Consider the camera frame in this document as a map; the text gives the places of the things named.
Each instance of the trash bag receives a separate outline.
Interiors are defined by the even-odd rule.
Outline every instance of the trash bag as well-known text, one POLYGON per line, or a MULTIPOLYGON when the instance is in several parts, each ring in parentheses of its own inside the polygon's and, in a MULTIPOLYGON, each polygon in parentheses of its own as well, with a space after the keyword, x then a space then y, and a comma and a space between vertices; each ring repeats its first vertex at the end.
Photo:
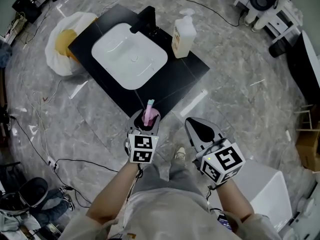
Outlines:
POLYGON ((96 18, 98 16, 94 13, 78 11, 69 17, 63 18, 50 33, 44 50, 46 63, 59 76, 68 77, 82 73, 84 70, 81 64, 72 57, 61 55, 56 50, 56 40, 59 34, 65 30, 74 30, 79 35, 96 18))

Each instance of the marble floor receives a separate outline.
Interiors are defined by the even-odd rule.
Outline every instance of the marble floor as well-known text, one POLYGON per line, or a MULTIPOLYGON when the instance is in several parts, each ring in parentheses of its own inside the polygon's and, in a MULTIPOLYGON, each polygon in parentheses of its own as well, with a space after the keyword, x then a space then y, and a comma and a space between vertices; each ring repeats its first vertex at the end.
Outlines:
MULTIPOLYGON (((123 149, 127 115, 87 73, 60 82, 61 78, 47 66, 44 52, 50 32, 63 17, 77 11, 99 16, 103 8, 114 1, 135 12, 154 6, 157 25, 168 33, 173 30, 174 20, 183 16, 180 11, 188 8, 195 11, 192 17, 197 36, 192 51, 210 70, 161 121, 154 159, 161 166, 161 176, 168 177, 175 146, 185 144, 186 166, 201 191, 207 193, 210 181, 191 163, 195 150, 184 128, 186 117, 204 118, 217 124, 235 141, 246 158, 283 172, 295 211, 299 198, 306 194, 314 177, 301 166, 295 148, 299 119, 293 112, 305 104, 305 100, 290 75, 286 57, 269 55, 272 37, 264 30, 253 33, 243 21, 239 27, 233 27, 213 11, 186 0, 59 0, 47 3, 35 25, 28 27, 29 32, 34 33, 48 10, 36 36, 27 45, 15 43, 5 69, 10 113, 19 120, 40 154, 46 157, 46 143, 36 111, 39 101, 35 91, 46 99, 57 90, 40 111, 51 157, 89 160, 115 170, 128 159, 123 149), (190 108, 188 105, 199 95, 203 98, 190 108)), ((214 8, 233 24, 238 22, 242 9, 233 6, 234 0, 195 1, 214 8)), ((27 177, 43 177, 50 186, 60 185, 16 122, 12 122, 10 151, 15 160, 22 162, 27 177)), ((58 174, 91 201, 115 175, 95 165, 69 161, 59 162, 58 174)), ((79 201, 87 205, 80 197, 79 201)), ((63 224, 84 210, 76 206, 75 212, 63 216, 63 224)))

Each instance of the sneaker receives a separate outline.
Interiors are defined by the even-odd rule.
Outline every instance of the sneaker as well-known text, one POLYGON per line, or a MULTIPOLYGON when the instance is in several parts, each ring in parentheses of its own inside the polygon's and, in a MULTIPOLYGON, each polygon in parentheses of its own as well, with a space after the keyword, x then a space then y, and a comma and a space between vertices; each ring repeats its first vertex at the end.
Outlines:
POLYGON ((251 23, 247 22, 246 20, 244 20, 244 25, 246 25, 247 27, 250 26, 251 23))
POLYGON ((72 199, 71 199, 71 196, 70 196, 70 195, 66 194, 66 195, 63 197, 62 200, 68 202, 68 204, 69 204, 69 210, 70 210, 70 211, 73 211, 73 210, 75 209, 75 205, 74 205, 74 203, 72 202, 72 199))
POLYGON ((179 144, 174 151, 174 159, 180 159, 185 161, 186 158, 186 150, 182 144, 179 144))
POLYGON ((63 194, 63 193, 65 193, 66 192, 66 187, 65 186, 61 186, 61 187, 59 187, 59 190, 60 190, 60 192, 63 194))
POLYGON ((262 29, 262 28, 257 29, 257 28, 255 28, 255 26, 253 26, 253 27, 251 28, 251 31, 254 32, 254 33, 258 33, 258 32, 260 32, 261 29, 262 29))
POLYGON ((9 122, 6 124, 8 131, 11 131, 11 117, 9 117, 9 122))

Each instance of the sink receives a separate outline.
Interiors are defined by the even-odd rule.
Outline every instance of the sink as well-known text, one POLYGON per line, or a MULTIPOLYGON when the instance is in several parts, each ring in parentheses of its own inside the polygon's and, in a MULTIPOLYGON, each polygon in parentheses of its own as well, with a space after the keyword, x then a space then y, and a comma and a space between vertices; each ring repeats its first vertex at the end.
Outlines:
POLYGON ((125 89, 143 86, 168 60, 160 46, 131 26, 120 23, 105 33, 92 47, 95 60, 125 89))

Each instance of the black and white marker cube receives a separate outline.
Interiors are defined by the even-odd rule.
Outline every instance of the black and white marker cube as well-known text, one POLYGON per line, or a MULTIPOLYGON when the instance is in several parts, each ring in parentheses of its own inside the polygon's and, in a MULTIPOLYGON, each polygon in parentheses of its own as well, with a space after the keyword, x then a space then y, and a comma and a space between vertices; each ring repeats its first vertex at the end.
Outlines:
POLYGON ((203 156, 200 170, 219 185, 237 175, 245 162, 238 145, 232 143, 203 156))
POLYGON ((159 137, 129 134, 128 139, 128 154, 130 162, 151 164, 159 137))

